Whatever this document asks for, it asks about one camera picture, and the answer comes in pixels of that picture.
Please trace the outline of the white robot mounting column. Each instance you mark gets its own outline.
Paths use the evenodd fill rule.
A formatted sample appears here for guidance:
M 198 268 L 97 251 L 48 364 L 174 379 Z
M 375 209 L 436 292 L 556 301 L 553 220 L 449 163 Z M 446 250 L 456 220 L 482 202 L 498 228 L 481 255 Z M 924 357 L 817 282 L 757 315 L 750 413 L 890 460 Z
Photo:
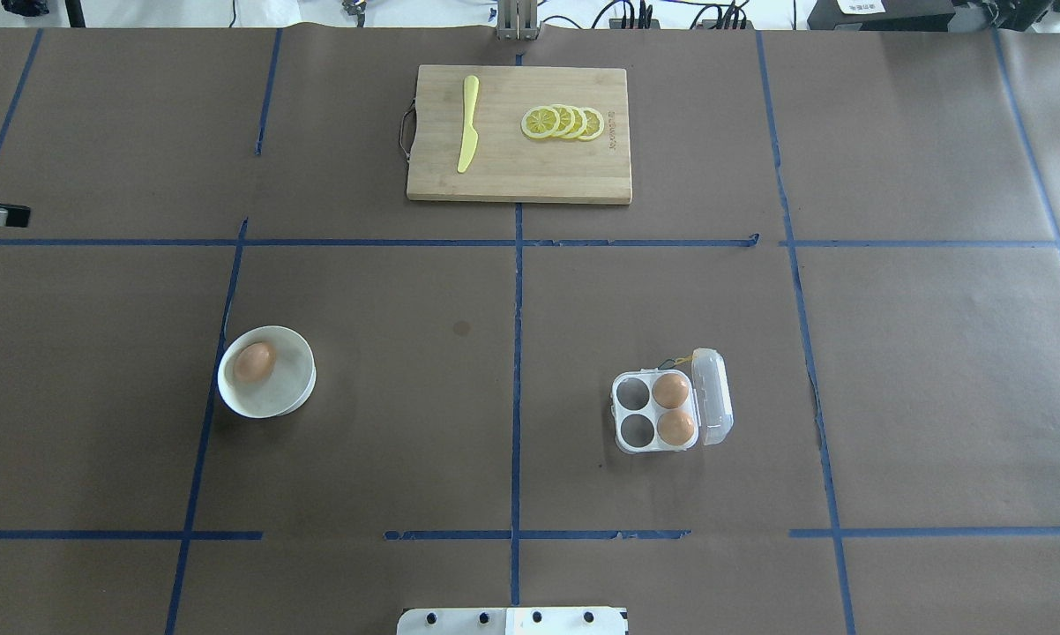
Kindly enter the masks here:
M 407 608 L 398 634 L 628 634 L 628 608 L 610 606 Z

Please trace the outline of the yellow plastic knife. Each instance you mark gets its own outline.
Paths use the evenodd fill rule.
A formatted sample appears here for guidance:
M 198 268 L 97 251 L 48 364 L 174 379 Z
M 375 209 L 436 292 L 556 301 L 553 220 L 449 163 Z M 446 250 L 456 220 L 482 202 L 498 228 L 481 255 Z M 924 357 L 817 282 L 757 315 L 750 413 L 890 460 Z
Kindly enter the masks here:
M 466 173 L 471 162 L 476 156 L 479 134 L 474 127 L 474 117 L 479 98 L 479 78 L 476 75 L 469 75 L 463 78 L 462 84 L 462 133 L 460 140 L 457 172 Z

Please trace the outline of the aluminium frame post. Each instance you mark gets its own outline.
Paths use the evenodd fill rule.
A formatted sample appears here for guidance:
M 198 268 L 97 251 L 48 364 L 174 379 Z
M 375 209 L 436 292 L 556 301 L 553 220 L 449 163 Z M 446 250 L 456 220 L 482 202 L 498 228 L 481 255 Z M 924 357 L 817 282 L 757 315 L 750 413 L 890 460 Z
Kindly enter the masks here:
M 496 37 L 500 41 L 534 41 L 541 35 L 537 0 L 496 1 Z

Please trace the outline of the wooden cutting board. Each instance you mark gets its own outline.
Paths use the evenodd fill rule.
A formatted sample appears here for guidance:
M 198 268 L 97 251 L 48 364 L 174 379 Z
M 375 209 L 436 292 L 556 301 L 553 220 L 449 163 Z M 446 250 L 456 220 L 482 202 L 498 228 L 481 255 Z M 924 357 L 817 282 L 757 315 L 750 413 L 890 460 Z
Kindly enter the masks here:
M 463 78 L 481 83 L 479 134 L 457 172 Z M 563 104 L 604 117 L 598 139 L 527 139 L 522 117 Z M 628 73 L 619 68 L 425 64 L 418 70 L 407 197 L 417 201 L 628 205 L 632 201 Z

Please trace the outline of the brown egg from bowl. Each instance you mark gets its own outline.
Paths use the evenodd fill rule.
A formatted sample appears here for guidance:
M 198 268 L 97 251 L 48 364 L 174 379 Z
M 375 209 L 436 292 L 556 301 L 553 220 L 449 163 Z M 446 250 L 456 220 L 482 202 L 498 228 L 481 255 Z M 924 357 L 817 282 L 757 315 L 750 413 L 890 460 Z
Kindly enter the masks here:
M 233 361 L 233 377 L 244 385 L 255 385 L 271 377 L 279 353 L 273 343 L 253 342 L 245 346 Z

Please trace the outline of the back lemon slice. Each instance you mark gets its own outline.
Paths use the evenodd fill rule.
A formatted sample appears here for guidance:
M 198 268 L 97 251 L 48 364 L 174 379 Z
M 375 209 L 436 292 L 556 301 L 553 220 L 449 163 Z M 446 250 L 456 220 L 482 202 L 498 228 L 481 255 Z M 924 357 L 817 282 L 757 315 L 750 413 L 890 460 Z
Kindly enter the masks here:
M 584 125 L 576 139 L 591 141 L 598 139 L 604 130 L 604 117 L 595 108 L 581 108 Z

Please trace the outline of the clear plastic egg box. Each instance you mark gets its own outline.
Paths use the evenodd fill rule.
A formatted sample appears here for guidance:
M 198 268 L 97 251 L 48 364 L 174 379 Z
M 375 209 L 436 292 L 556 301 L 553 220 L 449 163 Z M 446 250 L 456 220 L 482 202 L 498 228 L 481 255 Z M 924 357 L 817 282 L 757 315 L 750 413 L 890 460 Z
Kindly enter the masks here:
M 719 444 L 735 422 L 725 359 L 716 349 L 697 348 L 656 369 L 626 371 L 612 382 L 610 413 L 623 453 Z

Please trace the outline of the upper brown egg in box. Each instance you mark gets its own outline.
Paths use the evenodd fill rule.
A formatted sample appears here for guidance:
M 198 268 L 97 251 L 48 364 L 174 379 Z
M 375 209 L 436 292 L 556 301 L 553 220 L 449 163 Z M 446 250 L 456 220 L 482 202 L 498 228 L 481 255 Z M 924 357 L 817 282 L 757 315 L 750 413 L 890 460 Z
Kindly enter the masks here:
M 676 371 L 667 371 L 656 378 L 652 386 L 652 396 L 664 409 L 682 407 L 690 394 L 690 383 L 687 377 Z

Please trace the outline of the white ceramic bowl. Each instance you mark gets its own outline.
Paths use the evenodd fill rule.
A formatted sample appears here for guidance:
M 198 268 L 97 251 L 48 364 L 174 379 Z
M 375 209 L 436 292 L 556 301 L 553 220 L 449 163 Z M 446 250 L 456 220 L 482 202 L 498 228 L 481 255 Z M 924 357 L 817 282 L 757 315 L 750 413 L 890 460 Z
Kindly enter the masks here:
M 244 385 L 233 377 L 233 361 L 245 346 L 273 343 L 279 353 L 271 377 Z M 310 342 L 296 331 L 279 325 L 248 330 L 224 351 L 217 366 L 217 391 L 233 413 L 250 419 L 292 414 L 307 402 L 315 390 L 317 366 Z

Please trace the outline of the brown egg in box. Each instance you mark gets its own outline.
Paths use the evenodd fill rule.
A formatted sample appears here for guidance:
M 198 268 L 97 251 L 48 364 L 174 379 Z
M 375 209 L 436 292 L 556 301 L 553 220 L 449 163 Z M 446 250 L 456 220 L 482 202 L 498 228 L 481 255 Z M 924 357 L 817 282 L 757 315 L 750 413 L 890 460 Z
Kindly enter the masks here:
M 676 371 L 667 371 L 656 378 L 652 386 L 652 396 L 664 409 L 682 407 L 690 394 L 690 383 L 687 377 Z
M 656 425 L 656 433 L 664 444 L 686 447 L 694 442 L 697 435 L 697 424 L 687 411 L 670 410 L 661 414 L 658 425 Z

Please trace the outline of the lower brown egg in box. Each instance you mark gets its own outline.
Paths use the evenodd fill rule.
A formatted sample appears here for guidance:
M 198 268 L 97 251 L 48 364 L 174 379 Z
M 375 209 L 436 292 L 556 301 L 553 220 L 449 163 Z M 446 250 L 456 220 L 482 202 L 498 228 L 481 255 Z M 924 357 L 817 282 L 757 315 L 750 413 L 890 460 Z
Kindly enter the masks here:
M 694 442 L 697 435 L 697 424 L 687 411 L 670 410 L 661 414 L 658 425 L 656 425 L 656 433 L 664 444 L 686 447 Z

